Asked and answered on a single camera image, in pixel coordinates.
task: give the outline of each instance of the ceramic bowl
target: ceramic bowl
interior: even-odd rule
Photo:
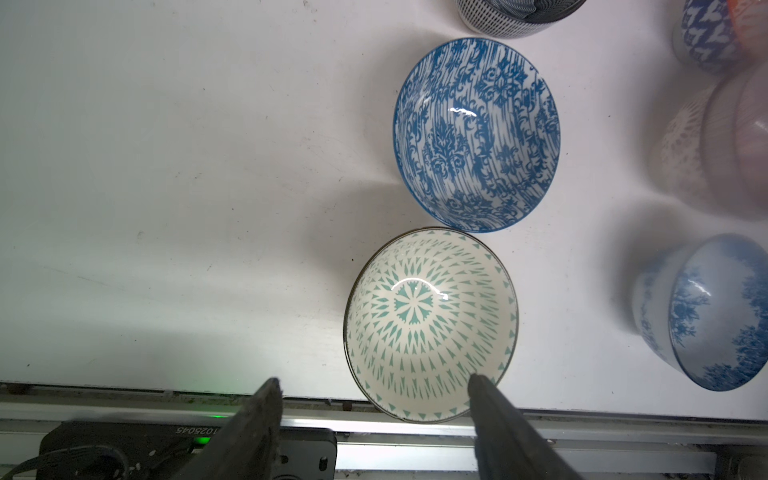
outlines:
[[[768,213],[768,61],[759,66],[739,99],[735,132],[739,169],[755,204]]]
[[[728,0],[728,12],[744,49],[753,58],[768,58],[768,2]]]
[[[760,127],[759,112],[761,102],[764,106],[766,99],[761,99],[762,95],[754,88],[754,95],[745,97],[747,85],[755,83],[752,80],[758,80],[758,85],[755,85],[757,90],[768,94],[766,85],[760,84],[761,81],[768,81],[768,75],[756,77],[756,71],[760,69],[750,68],[720,82],[704,112],[700,140],[703,171],[717,202],[734,215],[755,220],[768,214],[768,210],[761,208],[756,201],[748,184],[760,181],[760,170],[750,171],[748,168],[749,175],[742,172],[737,136],[740,129],[749,127],[747,118],[751,117],[756,117],[757,123],[756,128],[752,125],[752,130],[768,136],[768,132]],[[764,151],[762,158],[766,159],[766,155]],[[768,180],[765,173],[762,180]]]
[[[458,16],[472,31],[490,37],[523,38],[555,24],[532,23],[516,18],[501,8],[498,0],[456,0],[456,7]]]
[[[406,186],[436,219],[467,232],[520,221],[558,166],[560,122],[538,71],[484,38],[437,47],[398,97],[395,156]]]
[[[524,19],[531,13],[536,12],[534,0],[488,0],[502,12],[511,17]]]
[[[525,17],[533,23],[559,22],[576,12],[586,0],[536,0],[536,11]]]
[[[700,139],[704,112],[715,86],[684,104],[667,125],[650,159],[651,176],[684,203],[712,214],[724,214],[710,189],[701,163]]]
[[[498,384],[517,332],[517,297],[502,263],[447,228],[382,247],[357,277],[344,316],[357,385],[382,411],[417,423],[466,412],[472,373]]]
[[[749,238],[666,253],[637,278],[632,304],[645,343],[705,389],[738,388],[768,360],[768,253]]]
[[[727,0],[686,0],[673,45],[678,58],[690,59],[711,74],[725,73],[746,58]]]

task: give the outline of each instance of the white tabletop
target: white tabletop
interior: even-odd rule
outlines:
[[[687,96],[667,0],[589,0],[507,41],[560,114],[554,183],[481,235],[521,305],[519,407],[768,419],[768,370],[708,392],[644,344],[655,249],[768,229],[657,192],[644,162]],[[450,0],[0,3],[0,381],[362,399],[342,323],[359,269],[436,225],[392,151],[412,66],[468,36]]]

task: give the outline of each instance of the teal triangle pattern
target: teal triangle pattern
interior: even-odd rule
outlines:
[[[515,292],[493,253],[467,234],[426,229],[396,239],[369,261],[350,295],[344,340],[366,395],[419,422],[464,411],[413,413],[431,410],[435,399],[469,407],[470,374],[496,382],[517,328]]]

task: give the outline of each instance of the blue damask pattern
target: blue damask pattern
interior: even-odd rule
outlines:
[[[687,0],[682,30],[688,54],[705,71],[723,73],[744,57],[727,0]]]
[[[717,363],[704,367],[696,382],[717,391],[732,390],[749,382],[768,360],[768,253],[743,237],[728,236],[722,241],[723,252],[753,271],[742,284],[742,297],[749,301],[758,319],[757,326],[741,329],[733,339],[737,364]]]
[[[483,38],[450,41],[414,67],[393,136],[416,200],[469,232],[500,230],[528,215],[560,154],[558,113],[544,79],[515,50]]]
[[[696,322],[700,319],[696,308],[710,304],[704,285],[695,266],[686,268],[677,278],[670,309],[670,334],[675,346],[684,348],[683,338],[696,336]]]

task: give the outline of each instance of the blue and white bowl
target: blue and white bowl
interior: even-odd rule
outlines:
[[[413,68],[393,137],[416,200],[466,232],[500,230],[531,213],[560,156],[546,82],[525,57],[484,38],[450,41]]]
[[[678,58],[689,58],[711,74],[723,74],[746,57],[733,28],[727,0],[686,0],[683,20],[676,25],[673,35]]]
[[[749,238],[663,255],[637,278],[632,303],[648,346],[705,389],[738,388],[768,360],[768,253]]]

